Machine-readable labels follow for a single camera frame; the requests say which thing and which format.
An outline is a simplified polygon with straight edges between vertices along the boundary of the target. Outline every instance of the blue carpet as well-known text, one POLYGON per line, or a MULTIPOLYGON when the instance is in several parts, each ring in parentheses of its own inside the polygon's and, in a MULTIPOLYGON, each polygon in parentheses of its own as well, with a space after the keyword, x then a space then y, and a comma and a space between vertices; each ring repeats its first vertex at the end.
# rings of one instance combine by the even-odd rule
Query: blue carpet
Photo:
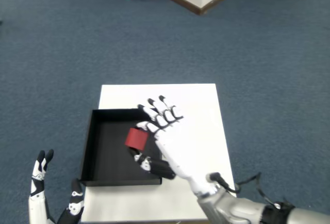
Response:
MULTIPOLYGON (((0 0, 0 216, 27 223, 30 175, 51 213, 78 176, 102 84, 216 83, 236 181, 330 214, 330 0, 0 0)), ((243 197, 262 199, 248 186, 243 197)))

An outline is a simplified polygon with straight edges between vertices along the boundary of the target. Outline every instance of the black fingertip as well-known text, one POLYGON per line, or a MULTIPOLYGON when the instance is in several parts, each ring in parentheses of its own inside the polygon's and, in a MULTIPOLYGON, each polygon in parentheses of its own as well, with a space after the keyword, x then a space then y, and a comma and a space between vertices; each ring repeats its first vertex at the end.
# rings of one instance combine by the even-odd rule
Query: black fingertip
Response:
POLYGON ((138 127, 137 125, 135 125, 135 127, 134 127, 136 130, 142 130, 142 131, 145 131, 143 128, 141 128, 141 127, 138 127))
POLYGON ((45 156, 47 163, 53 159, 53 156, 54 156, 54 150, 50 149, 47 155, 45 156))
POLYGON ((72 182, 71 182, 71 188, 72 188, 72 191, 75 191, 77 193, 81 193, 83 192, 82 188, 81 188, 81 184, 79 182, 78 179, 73 179, 72 182))
POLYGON ((37 161, 38 161, 39 163, 41 163, 41 162, 43 161, 44 158, 45 158, 45 151, 41 150, 41 151, 39 152, 39 155, 38 155, 37 161))
POLYGON ((139 150, 137 150, 136 148, 131 148, 128 147, 129 153, 132 155, 132 157, 134 157, 135 155, 140 154, 139 150))
POLYGON ((148 99, 148 103, 150 103, 151 105, 154 105, 154 102, 155 102, 155 100, 153 100, 153 99, 148 99))

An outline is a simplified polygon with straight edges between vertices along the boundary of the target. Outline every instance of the black cable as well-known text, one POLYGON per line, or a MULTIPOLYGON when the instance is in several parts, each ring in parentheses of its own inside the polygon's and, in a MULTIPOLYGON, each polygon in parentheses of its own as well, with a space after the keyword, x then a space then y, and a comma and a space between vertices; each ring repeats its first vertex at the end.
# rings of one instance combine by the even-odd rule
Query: black cable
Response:
POLYGON ((241 192, 242 189, 242 185, 247 184, 253 180, 256 181, 256 189, 259 192, 259 194, 265 199, 265 201, 267 201, 269 204, 274 206, 274 202, 272 200, 269 199, 269 197, 266 196, 266 194, 262 191, 261 186, 260 186, 260 177, 261 177, 261 172, 259 172, 258 174, 254 175, 253 177, 239 182, 237 184, 235 184, 235 186, 237 187, 237 189, 231 189, 229 187, 229 185, 227 184, 227 182, 221 177, 220 173, 215 172, 215 173, 211 173, 209 174, 209 179, 211 181, 215 181, 217 182, 220 186, 222 186, 226 191, 231 192, 231 193, 235 193, 235 194, 239 194, 241 192))

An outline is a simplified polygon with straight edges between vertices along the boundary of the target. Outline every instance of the robotic finger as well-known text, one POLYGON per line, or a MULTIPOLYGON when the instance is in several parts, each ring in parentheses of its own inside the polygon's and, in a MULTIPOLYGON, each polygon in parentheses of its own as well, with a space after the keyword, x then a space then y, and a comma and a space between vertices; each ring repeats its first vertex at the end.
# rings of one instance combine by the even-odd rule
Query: robotic finger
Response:
POLYGON ((30 224, 54 224, 50 215, 45 196, 44 179, 48 163, 52 160, 54 151, 51 149, 47 154, 40 151, 36 159, 31 179, 31 192, 29 196, 29 221, 30 224))
POLYGON ((150 158, 135 148, 129 148, 129 152, 133 156, 135 162, 137 162, 143 170, 162 178, 175 178, 176 175, 167 161, 150 158))
POLYGON ((72 181, 71 188, 69 206, 63 211, 57 224, 77 224, 84 211, 84 193, 78 179, 72 181))

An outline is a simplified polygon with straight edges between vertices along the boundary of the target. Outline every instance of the white robotic hand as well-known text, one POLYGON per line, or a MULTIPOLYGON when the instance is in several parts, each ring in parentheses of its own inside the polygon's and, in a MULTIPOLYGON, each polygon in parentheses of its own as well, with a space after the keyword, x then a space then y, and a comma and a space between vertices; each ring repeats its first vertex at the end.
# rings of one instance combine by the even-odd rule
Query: white robotic hand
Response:
POLYGON ((40 151, 32 172, 31 193, 29 197, 30 224, 76 224, 84 210, 83 191, 78 179, 72 181, 72 194, 69 206, 63 211, 57 222, 51 217, 45 197, 44 179, 48 163, 52 160, 54 151, 46 155, 40 151))
MULTIPOLYGON (((196 151, 191 150, 189 144, 194 138, 190 135, 193 127, 179 109, 165 97, 159 96, 157 101, 148 99, 148 102, 155 109, 143 105, 138 107, 146 112, 151 120, 140 122, 137 127, 154 134, 156 145, 166 157, 173 172, 180 178, 186 179, 196 195, 214 194, 216 188, 207 182, 205 174, 199 172, 196 167, 198 155, 196 151)), ((153 173, 153 159, 136 153, 135 160, 144 170, 153 173)))

